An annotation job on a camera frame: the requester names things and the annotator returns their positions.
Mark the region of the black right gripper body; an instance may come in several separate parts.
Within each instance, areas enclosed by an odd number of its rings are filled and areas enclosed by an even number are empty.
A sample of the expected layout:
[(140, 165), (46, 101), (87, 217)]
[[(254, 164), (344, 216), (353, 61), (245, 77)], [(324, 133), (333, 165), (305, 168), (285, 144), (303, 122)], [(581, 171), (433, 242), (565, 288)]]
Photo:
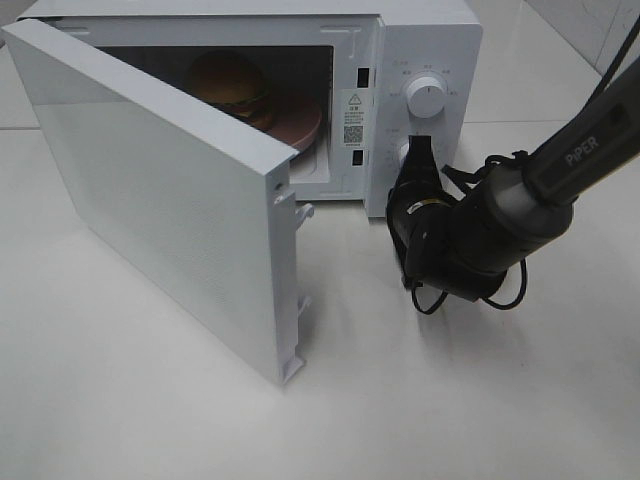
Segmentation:
[(394, 209), (402, 203), (412, 205), (431, 199), (445, 199), (432, 150), (432, 138), (411, 135), (407, 153), (389, 194), (389, 207)]

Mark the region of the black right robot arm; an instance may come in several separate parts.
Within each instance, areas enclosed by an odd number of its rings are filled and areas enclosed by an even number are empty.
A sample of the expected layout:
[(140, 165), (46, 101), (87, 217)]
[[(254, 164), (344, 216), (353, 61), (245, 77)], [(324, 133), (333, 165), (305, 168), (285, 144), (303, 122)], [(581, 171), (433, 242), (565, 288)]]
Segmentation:
[(437, 167), (430, 137), (410, 137), (386, 206), (404, 287), (489, 303), (511, 266), (566, 232), (579, 195), (638, 153), (637, 63), (534, 153), (474, 173)]

